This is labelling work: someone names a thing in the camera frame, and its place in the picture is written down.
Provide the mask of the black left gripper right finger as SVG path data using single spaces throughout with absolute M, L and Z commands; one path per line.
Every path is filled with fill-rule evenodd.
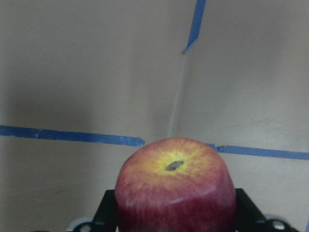
M 242 188 L 236 188 L 236 231 L 263 232 L 266 218 Z

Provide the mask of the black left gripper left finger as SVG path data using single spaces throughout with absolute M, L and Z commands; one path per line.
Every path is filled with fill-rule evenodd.
M 119 213 L 114 190 L 107 190 L 93 217 L 94 232 L 115 232 L 119 224 Z

